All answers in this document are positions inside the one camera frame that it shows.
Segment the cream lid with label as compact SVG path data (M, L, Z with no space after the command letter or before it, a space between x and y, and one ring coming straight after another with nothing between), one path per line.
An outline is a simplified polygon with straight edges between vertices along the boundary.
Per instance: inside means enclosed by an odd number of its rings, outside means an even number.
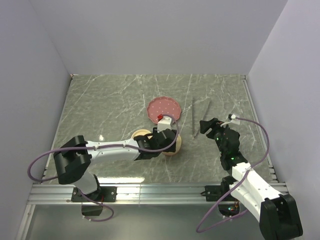
M179 135L177 140L176 140L176 145L175 145L175 152L162 152L163 155L165 156L173 156L173 155L176 155L180 149L181 149L181 146L182 146L182 138L181 136Z

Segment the steel food tongs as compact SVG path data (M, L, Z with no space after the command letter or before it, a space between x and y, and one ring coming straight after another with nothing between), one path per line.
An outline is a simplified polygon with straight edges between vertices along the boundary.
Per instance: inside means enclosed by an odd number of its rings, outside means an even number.
M200 128L197 131L195 130L195 126L196 126L196 121L195 121L195 103L196 103L196 101L195 101L195 98L193 97L192 101L191 101L191 120L192 120L192 138L193 139L195 139L198 136L198 134L200 133ZM207 104L207 107L205 109L205 112L204 112L204 114L202 116L202 120L204 120L206 118L206 116L207 116L207 114L209 112L209 108L211 106L211 103L212 103L212 101L209 100L208 104Z

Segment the cream lid pink handle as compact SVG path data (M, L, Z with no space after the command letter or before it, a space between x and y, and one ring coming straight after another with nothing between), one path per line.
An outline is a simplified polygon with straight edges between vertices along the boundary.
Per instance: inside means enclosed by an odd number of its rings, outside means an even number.
M152 137L152 132L147 129L139 129L131 135L131 138L134 139L135 141L150 139L151 137Z

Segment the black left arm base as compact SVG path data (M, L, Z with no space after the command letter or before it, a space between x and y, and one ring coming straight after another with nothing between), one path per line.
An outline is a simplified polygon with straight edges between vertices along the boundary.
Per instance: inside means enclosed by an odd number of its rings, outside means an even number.
M114 203L117 197L117 187L116 186L100 186L97 176L93 175L97 183L97 190L85 194L81 194L81 191L77 188L73 188L73 193L71 197L71 202L80 203L80 202L98 202L98 203Z

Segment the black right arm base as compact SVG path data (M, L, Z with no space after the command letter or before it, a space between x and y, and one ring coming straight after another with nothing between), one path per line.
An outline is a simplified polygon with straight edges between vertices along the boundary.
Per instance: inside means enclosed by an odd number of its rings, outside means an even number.
M206 185L204 191L200 193L205 197L207 202L217 202L225 193L230 190L230 185L234 184L236 180L231 176L223 177L221 183L218 185Z

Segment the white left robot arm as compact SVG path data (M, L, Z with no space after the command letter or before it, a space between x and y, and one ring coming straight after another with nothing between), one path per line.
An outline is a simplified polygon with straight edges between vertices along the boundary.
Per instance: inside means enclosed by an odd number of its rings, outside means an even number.
M54 153L54 164L60 185L74 185L89 200L96 201L101 195L98 177L89 172L91 165L112 161L139 161L158 157L162 152L176 151L176 129L138 135L123 141L93 142L78 135Z

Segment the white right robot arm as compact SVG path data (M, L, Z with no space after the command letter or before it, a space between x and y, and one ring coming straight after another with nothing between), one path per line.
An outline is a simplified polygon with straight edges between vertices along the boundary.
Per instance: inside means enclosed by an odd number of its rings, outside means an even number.
M215 141L222 168L228 176L221 181L219 190L205 186L201 193L208 202L214 202L213 211L224 199L241 203L258 221L266 240L290 240L303 235L303 227L296 200L273 188L240 152L240 134L229 124L239 124L243 118L234 114L223 122L217 118L201 120L200 133Z

